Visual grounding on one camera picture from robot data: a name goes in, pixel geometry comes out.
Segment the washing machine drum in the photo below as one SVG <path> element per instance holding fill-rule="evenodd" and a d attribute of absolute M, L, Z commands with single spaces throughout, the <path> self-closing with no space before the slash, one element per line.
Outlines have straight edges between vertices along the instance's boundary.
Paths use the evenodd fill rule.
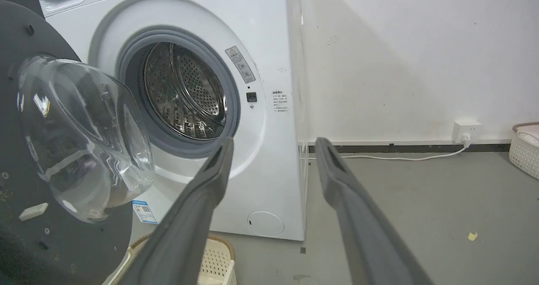
<path fill-rule="evenodd" d="M 227 98 L 214 71 L 183 46 L 153 45 L 143 65 L 143 86 L 160 120 L 189 139 L 216 139 L 227 122 Z"/>

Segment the sticker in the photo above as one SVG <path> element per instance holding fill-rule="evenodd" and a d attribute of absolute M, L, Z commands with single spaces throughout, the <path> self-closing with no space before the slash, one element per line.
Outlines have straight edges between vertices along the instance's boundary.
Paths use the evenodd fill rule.
<path fill-rule="evenodd" d="M 157 220 L 154 217 L 154 214 L 150 210 L 150 206 L 148 206 L 148 203 L 144 201 L 133 200 L 133 210 L 135 210 L 141 222 L 158 224 Z"/>
<path fill-rule="evenodd" d="M 239 70 L 239 73 L 243 77 L 245 83 L 251 83 L 256 80 L 254 78 L 253 72 L 251 72 L 251 68 L 249 67 L 236 46 L 225 50 L 225 52 L 227 53 L 227 55 L 229 55 L 229 58 L 236 65 L 236 68 L 237 70 Z"/>
<path fill-rule="evenodd" d="M 273 111 L 287 112 L 288 111 L 288 95 L 283 91 L 272 91 L 273 95 Z"/>

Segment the concrete floor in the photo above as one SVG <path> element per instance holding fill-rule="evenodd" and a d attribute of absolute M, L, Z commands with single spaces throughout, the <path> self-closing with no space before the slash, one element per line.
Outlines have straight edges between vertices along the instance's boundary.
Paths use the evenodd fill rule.
<path fill-rule="evenodd" d="M 345 161 L 436 284 L 539 284 L 539 181 L 514 167 L 507 153 Z M 240 285 L 351 284 L 339 224 L 323 200 L 316 161 L 309 178 L 304 242 L 216 234 L 236 250 Z M 154 227 L 134 217 L 131 240 Z M 473 242 L 470 232 L 479 235 Z"/>

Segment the washing machine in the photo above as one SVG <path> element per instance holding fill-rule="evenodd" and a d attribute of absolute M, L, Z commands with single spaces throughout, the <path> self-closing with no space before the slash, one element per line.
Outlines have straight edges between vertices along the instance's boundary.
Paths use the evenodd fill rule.
<path fill-rule="evenodd" d="M 300 0 L 40 0 L 80 59 L 133 93 L 156 166 L 133 201 L 158 224 L 223 137 L 235 152 L 210 230 L 303 240 Z"/>

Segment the white plastic basket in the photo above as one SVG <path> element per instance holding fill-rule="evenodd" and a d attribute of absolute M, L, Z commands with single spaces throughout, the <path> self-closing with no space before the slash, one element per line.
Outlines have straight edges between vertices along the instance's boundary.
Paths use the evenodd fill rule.
<path fill-rule="evenodd" d="M 526 131 L 527 126 L 537 125 L 539 122 L 518 124 L 513 127 L 515 135 L 511 140 L 509 159 L 515 166 L 539 180 L 539 146 L 534 143 L 539 139 L 534 132 Z"/>
<path fill-rule="evenodd" d="M 131 247 L 127 248 L 127 258 L 120 264 L 119 269 L 114 274 L 114 277 L 108 283 L 109 285 L 117 284 L 127 267 L 133 262 L 133 258 L 140 252 L 146 243 L 149 235 L 141 237 Z M 235 253 L 232 245 L 225 239 L 219 237 L 208 237 L 206 247 L 204 248 L 204 256 L 198 275 L 199 285 L 237 285 L 235 276 Z"/>

